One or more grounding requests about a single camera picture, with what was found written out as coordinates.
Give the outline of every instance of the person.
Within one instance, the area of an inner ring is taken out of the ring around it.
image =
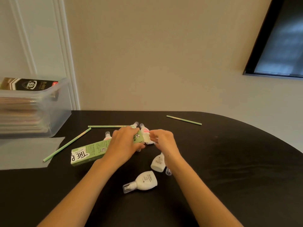
[[[93,206],[112,174],[128,161],[142,143],[133,143],[139,128],[115,130],[103,158],[94,162],[88,173],[68,195],[48,214],[38,227],[85,225]],[[164,154],[166,166],[176,178],[199,226],[238,227],[241,223],[203,183],[182,158],[170,131],[151,130],[150,139]]]

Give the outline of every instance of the pencil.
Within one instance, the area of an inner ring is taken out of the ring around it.
[[[84,135],[85,133],[89,132],[91,130],[91,128],[87,129],[86,131],[82,132],[80,135],[78,135],[77,137],[75,137],[74,139],[72,139],[71,141],[69,141],[67,144],[65,144],[64,146],[60,147],[58,150],[56,150],[54,153],[52,153],[50,156],[48,156],[47,158],[43,159],[43,162],[46,162],[47,160],[49,160],[51,157],[53,157],[55,154],[59,153],[60,151],[62,151],[64,148],[66,148],[69,144],[71,144],[72,142],[76,141],[78,138],[80,138],[82,135]]]
[[[102,128],[102,127],[127,127],[126,125],[109,125],[109,126],[88,126],[91,128]]]
[[[191,123],[198,124],[198,125],[202,125],[202,123],[199,123],[199,122],[193,122],[193,121],[190,121],[190,120],[180,119],[180,118],[177,118],[177,117],[172,117],[172,116],[166,116],[166,117],[182,120],[182,121],[185,121],[185,122],[191,122]]]

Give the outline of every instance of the gray paper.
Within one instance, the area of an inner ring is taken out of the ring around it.
[[[0,170],[47,167],[64,138],[0,139]]]

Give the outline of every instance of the transparent storage bin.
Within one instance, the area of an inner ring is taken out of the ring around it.
[[[52,137],[71,115],[68,79],[42,91],[0,90],[0,138]]]

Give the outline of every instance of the green box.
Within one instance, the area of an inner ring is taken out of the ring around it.
[[[77,166],[90,161],[95,161],[100,159],[106,153],[108,145],[111,139],[103,140],[100,142],[92,143],[86,146],[82,146],[71,151],[71,164]],[[142,143],[144,138],[142,132],[139,130],[137,134],[134,135],[134,143]]]

